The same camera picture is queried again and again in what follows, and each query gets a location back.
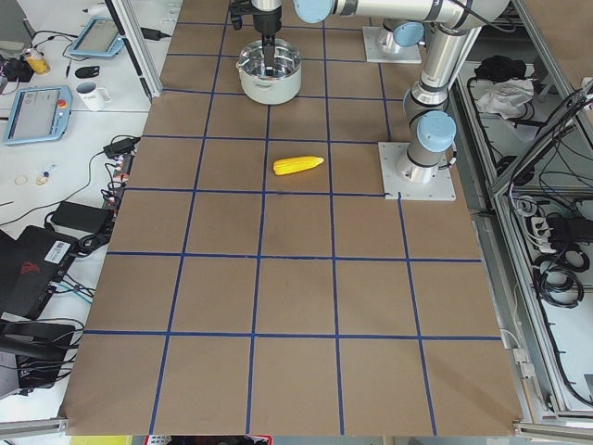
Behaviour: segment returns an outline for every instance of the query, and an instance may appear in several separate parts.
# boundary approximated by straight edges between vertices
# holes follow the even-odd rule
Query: computer mouse
[[[79,79],[90,79],[99,75],[101,68],[99,66],[81,67],[74,71],[74,75]]]

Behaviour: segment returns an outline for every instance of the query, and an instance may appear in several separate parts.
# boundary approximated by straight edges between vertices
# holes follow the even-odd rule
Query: white cloth
[[[496,113],[503,119],[520,118],[525,106],[534,96],[532,81],[506,81],[495,83],[480,97],[476,106],[483,113]]]

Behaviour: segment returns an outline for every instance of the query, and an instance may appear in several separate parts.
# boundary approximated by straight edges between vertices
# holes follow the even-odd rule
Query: tablet screen
[[[27,139],[51,134],[58,96],[57,89],[28,91],[20,95],[10,138]]]
[[[105,53],[118,35],[118,28],[113,20],[97,20],[79,41],[77,51]]]

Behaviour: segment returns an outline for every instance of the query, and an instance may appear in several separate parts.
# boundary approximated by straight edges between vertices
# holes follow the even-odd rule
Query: stainless steel pot
[[[243,91],[260,104],[283,104],[300,90],[300,54],[284,40],[276,39],[273,76],[266,75],[261,41],[243,48],[236,67]]]

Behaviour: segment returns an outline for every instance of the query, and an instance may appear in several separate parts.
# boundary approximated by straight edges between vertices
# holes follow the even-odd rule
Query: sticker label
[[[65,243],[64,241],[56,241],[54,246],[49,249],[47,255],[45,255],[45,260],[47,262],[53,262],[54,264],[59,264],[60,261],[64,258],[68,250],[70,249],[71,244]]]

